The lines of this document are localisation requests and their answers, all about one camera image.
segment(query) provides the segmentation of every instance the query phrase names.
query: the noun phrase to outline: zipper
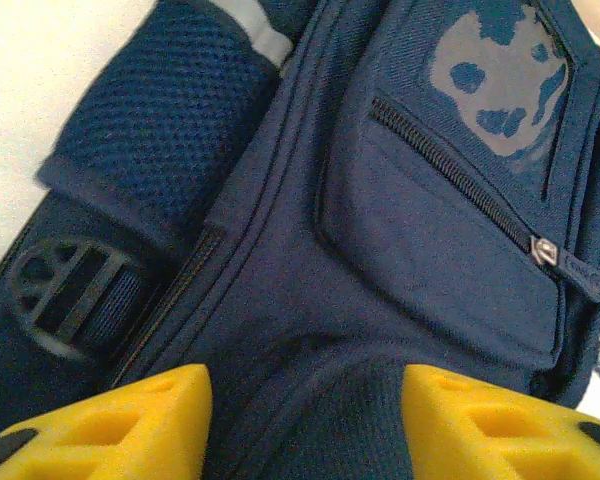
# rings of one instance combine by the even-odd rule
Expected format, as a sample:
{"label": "zipper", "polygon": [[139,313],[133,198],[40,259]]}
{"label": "zipper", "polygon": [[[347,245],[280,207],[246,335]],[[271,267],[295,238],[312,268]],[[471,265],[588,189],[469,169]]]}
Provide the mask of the zipper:
{"label": "zipper", "polygon": [[393,105],[374,98],[369,116],[404,140],[429,165],[486,215],[511,241],[547,275],[576,287],[589,300],[600,303],[600,272],[566,249],[537,235],[511,215],[471,175],[429,140]]}
{"label": "zipper", "polygon": [[204,267],[209,257],[218,248],[223,238],[224,231],[220,228],[208,227],[203,230],[193,253],[189,256],[189,259],[185,262],[164,296],[152,310],[147,321],[143,322],[141,329],[133,335],[134,340],[125,349],[125,355],[118,362],[111,376],[108,377],[106,390],[116,388],[120,384],[122,377],[129,371],[142,349],[162,325],[165,318],[171,313],[176,302],[191,285],[193,279],[202,270],[202,267]]}

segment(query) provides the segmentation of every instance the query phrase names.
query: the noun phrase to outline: yellow foam block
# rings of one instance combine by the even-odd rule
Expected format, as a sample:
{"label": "yellow foam block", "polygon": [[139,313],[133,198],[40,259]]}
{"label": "yellow foam block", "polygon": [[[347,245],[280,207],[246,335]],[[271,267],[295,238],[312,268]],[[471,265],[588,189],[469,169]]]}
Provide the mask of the yellow foam block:
{"label": "yellow foam block", "polygon": [[181,367],[13,425],[39,433],[0,480],[198,479],[210,420],[206,367]]}
{"label": "yellow foam block", "polygon": [[408,366],[402,416],[416,480],[600,480],[600,421],[430,366]]}

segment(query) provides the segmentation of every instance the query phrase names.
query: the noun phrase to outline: zipper pull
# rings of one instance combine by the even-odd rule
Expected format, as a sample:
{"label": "zipper pull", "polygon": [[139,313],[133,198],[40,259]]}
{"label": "zipper pull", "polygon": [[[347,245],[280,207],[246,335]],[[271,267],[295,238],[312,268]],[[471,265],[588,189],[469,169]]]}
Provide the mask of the zipper pull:
{"label": "zipper pull", "polygon": [[594,303],[600,303],[600,272],[546,238],[531,237],[531,255],[538,265],[578,288]]}

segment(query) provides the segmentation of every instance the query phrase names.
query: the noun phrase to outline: front pocket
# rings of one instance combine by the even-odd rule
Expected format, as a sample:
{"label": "front pocket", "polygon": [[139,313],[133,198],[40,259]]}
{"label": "front pocket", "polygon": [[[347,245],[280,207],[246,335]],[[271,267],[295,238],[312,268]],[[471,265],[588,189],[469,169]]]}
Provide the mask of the front pocket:
{"label": "front pocket", "polygon": [[531,0],[398,3],[356,81],[373,77],[375,94],[460,152],[516,215],[574,248],[600,62],[576,42],[572,12]]}
{"label": "front pocket", "polygon": [[600,274],[535,235],[425,132],[375,98],[355,148],[334,149],[325,165],[319,231],[410,317],[500,360],[549,368],[561,348],[561,280],[600,301]]}

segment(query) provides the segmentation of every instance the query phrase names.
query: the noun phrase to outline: dog face graphic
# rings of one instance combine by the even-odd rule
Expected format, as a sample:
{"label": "dog face graphic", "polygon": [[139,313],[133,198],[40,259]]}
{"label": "dog face graphic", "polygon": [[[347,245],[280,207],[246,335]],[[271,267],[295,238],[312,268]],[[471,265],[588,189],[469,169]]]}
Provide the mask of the dog face graphic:
{"label": "dog face graphic", "polygon": [[463,15],[440,39],[430,72],[467,127],[502,157],[538,141],[569,83],[567,60],[536,10],[522,5],[522,14],[506,45],[483,34],[475,11]]}

